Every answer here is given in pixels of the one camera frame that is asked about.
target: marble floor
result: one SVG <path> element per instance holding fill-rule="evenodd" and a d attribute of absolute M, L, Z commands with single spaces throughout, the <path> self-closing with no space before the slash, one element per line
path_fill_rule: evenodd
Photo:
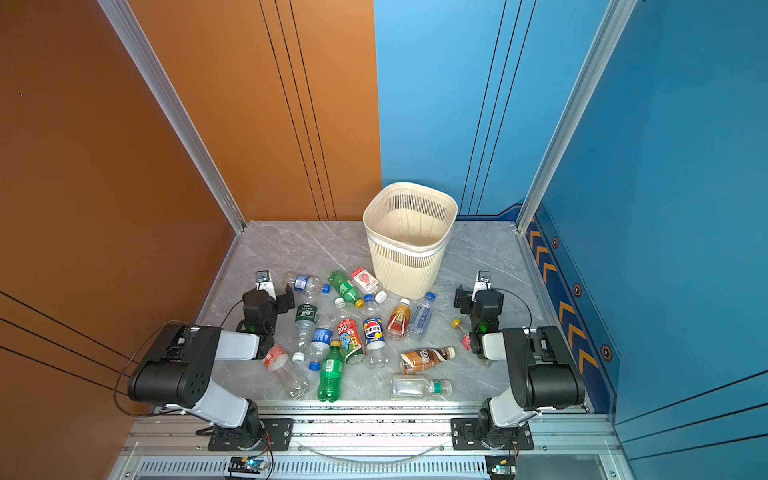
<path fill-rule="evenodd" d="M 257 270 L 269 270 L 280 292 L 282 287 L 278 286 L 285 285 L 286 272 L 291 270 L 327 278 L 332 270 L 342 267 L 350 272 L 359 266 L 373 272 L 362 222 L 250 222 L 200 323 L 219 325 L 231 306 L 253 288 Z M 450 379 L 453 401 L 482 401 L 509 386 L 505 363 L 483 366 L 476 356 L 462 348 L 458 334 L 451 326 L 454 318 L 462 318 L 468 323 L 468 317 L 453 307 L 453 296 L 458 285 L 472 288 L 478 270 L 491 272 L 493 286 L 517 293 L 530 306 L 534 326 L 546 324 L 541 318 L 512 224 L 456 222 L 437 280 L 431 288 L 437 298 L 424 339 L 420 342 L 411 339 L 388 342 L 393 356 L 395 352 L 420 346 L 454 346 L 455 359 L 423 373 L 430 379 Z M 391 294 L 381 305 L 383 319 L 389 318 L 398 301 Z M 295 336 L 294 316 L 295 310 L 279 315 L 275 334 L 275 340 L 289 354 L 293 351 Z M 234 329 L 242 318 L 243 310 L 238 306 L 224 322 L 224 329 Z M 502 328 L 527 326 L 528 311 L 518 299 L 505 294 L 500 320 Z M 396 363 L 391 363 L 391 367 L 384 369 L 373 369 L 367 363 L 347 366 L 341 400 L 389 400 L 390 377 L 396 373 Z M 318 373 L 310 372 L 307 365 L 307 362 L 296 364 L 311 386 L 303 399 L 316 401 Z M 260 360 L 216 362 L 213 379 L 248 399 L 288 398 Z"/>

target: robotic arm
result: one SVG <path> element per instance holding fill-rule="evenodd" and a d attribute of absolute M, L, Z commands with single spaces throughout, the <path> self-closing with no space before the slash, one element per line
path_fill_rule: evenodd
<path fill-rule="evenodd" d="M 210 450 L 253 449 L 266 432 L 256 404 L 229 392 L 210 374 L 214 360 L 264 358 L 275 343 L 277 314 L 293 307 L 290 286 L 276 296 L 269 272 L 258 272 L 256 288 L 243 294 L 245 319 L 237 333 L 217 326 L 166 326 L 131 376 L 128 396 L 207 420 L 211 427 L 197 434 L 211 436 Z"/>

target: green bottle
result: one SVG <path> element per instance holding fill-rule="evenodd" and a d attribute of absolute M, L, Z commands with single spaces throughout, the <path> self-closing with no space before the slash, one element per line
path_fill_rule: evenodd
<path fill-rule="evenodd" d="M 341 357 L 341 342 L 331 341 L 331 349 L 320 365 L 320 386 L 317 387 L 317 399 L 321 402 L 335 402 L 341 396 L 341 377 L 344 373 L 344 360 Z"/>
<path fill-rule="evenodd" d="M 343 271 L 337 270 L 331 273 L 331 276 L 328 277 L 328 283 L 336 289 L 336 292 L 339 293 L 345 302 L 354 303 L 357 308 L 362 308 L 365 305 L 360 292 L 352 285 L 352 279 Z"/>

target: clear plastic bottle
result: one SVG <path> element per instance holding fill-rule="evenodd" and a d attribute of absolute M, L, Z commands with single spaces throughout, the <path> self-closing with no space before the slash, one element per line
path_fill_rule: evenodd
<path fill-rule="evenodd" d="M 299 398 L 310 387 L 304 375 L 293 366 L 285 350 L 278 343 L 275 343 L 267 352 L 264 357 L 264 366 L 275 375 L 291 399 Z"/>
<path fill-rule="evenodd" d="M 392 340 L 402 340 L 406 336 L 408 321 L 411 319 L 411 301 L 407 298 L 401 299 L 400 304 L 392 311 L 389 321 L 386 324 L 386 331 Z"/>
<path fill-rule="evenodd" d="M 421 340 L 432 318 L 432 310 L 435 305 L 435 294 L 430 292 L 416 304 L 411 321 L 408 322 L 408 334 L 417 340 Z"/>
<path fill-rule="evenodd" d="M 323 308 L 315 326 L 315 333 L 309 348 L 310 370 L 320 371 L 320 361 L 325 358 L 331 345 L 331 338 L 339 325 L 338 316 L 344 308 L 344 299 L 334 299 L 334 306 Z"/>
<path fill-rule="evenodd" d="M 447 379 L 430 380 L 418 375 L 395 375 L 392 377 L 392 397 L 407 399 L 447 399 L 453 392 L 453 385 Z"/>
<path fill-rule="evenodd" d="M 389 358 L 386 355 L 387 348 L 379 306 L 373 299 L 373 295 L 365 295 L 362 299 L 365 301 L 365 305 L 362 306 L 362 332 L 366 336 L 368 362 L 373 366 L 384 366 L 389 362 Z"/>
<path fill-rule="evenodd" d="M 301 363 L 304 361 L 304 349 L 312 341 L 312 333 L 317 323 L 317 307 L 321 296 L 325 290 L 330 292 L 329 285 L 320 285 L 313 282 L 310 277 L 304 289 L 296 295 L 296 348 L 293 351 L 293 361 Z"/>
<path fill-rule="evenodd" d="M 331 341 L 331 348 L 323 360 L 320 372 L 320 385 L 317 387 L 317 399 L 321 402 L 335 402 L 341 396 L 341 377 L 344 373 L 344 360 L 341 354 L 341 342 Z"/>

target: blue bottle label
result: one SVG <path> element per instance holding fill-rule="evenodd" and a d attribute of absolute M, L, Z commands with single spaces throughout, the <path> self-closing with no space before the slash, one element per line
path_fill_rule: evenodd
<path fill-rule="evenodd" d="M 362 325 L 362 330 L 366 335 L 366 345 L 384 341 L 381 319 L 375 317 L 367 319 Z"/>
<path fill-rule="evenodd" d="M 312 341 L 323 342 L 326 345 L 330 345 L 332 335 L 333 334 L 328 329 L 315 329 L 315 335 L 312 337 Z"/>

